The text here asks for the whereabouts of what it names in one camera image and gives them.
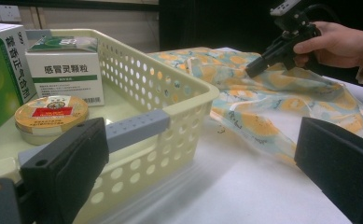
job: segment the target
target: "human hand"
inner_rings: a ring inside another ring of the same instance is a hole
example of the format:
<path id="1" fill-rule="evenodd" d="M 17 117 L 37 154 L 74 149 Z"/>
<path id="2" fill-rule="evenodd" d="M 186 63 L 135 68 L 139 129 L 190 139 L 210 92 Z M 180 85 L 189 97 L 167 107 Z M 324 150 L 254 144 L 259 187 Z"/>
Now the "human hand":
<path id="1" fill-rule="evenodd" d="M 318 62 L 325 65 L 363 67 L 363 31 L 333 22 L 317 21 L 314 24 L 321 35 L 294 46 L 296 66 L 303 67 L 309 61 L 308 53 L 313 51 Z"/>

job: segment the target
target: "round tin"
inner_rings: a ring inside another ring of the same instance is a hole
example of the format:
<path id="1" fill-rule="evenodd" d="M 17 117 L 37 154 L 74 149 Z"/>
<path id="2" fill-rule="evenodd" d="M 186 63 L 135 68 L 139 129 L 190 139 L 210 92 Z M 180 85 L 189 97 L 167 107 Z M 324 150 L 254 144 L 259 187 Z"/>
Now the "round tin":
<path id="1" fill-rule="evenodd" d="M 49 96 L 22 105 L 15 112 L 24 141 L 43 145 L 55 140 L 89 116 L 88 104 L 76 96 Z"/>

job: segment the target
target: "basket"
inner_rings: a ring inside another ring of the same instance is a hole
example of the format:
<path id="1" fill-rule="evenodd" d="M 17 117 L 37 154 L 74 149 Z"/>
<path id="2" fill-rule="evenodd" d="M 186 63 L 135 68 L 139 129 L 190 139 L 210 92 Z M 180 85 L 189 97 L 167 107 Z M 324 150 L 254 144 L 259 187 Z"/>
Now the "basket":
<path id="1" fill-rule="evenodd" d="M 218 90 L 95 30 L 50 30 L 50 34 L 99 40 L 105 106 L 90 107 L 90 118 L 103 117 L 112 123 L 155 109 L 170 118 L 164 132 L 110 154 L 109 163 L 75 220 L 85 223 L 191 161 L 203 118 L 210 112 Z M 13 125 L 10 119 L 0 128 L 0 177 L 17 181 L 18 153 L 32 146 L 21 140 Z M 4 140 L 4 134 L 10 135 L 9 139 Z"/>

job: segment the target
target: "medicine box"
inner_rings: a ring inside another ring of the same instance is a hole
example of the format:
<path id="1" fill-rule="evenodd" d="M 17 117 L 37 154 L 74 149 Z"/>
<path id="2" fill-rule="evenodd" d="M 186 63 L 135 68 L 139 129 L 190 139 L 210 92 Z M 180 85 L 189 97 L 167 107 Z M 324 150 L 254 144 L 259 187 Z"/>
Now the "medicine box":
<path id="1" fill-rule="evenodd" d="M 24 27 L 0 23 L 0 126 L 35 95 L 26 49 Z"/>
<path id="2" fill-rule="evenodd" d="M 104 105 L 98 40 L 87 36 L 44 36 L 26 51 L 38 97 L 76 96 Z"/>

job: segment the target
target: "white table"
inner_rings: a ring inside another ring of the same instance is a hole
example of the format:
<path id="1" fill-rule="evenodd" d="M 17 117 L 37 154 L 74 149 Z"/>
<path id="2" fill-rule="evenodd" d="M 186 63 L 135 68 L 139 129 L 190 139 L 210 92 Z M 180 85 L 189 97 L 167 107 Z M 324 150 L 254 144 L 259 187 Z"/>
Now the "white table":
<path id="1" fill-rule="evenodd" d="M 363 88 L 346 86 L 363 102 Z M 221 132 L 221 126 L 207 118 L 191 164 L 98 221 L 351 223 L 298 168 L 247 148 L 229 131 Z"/>

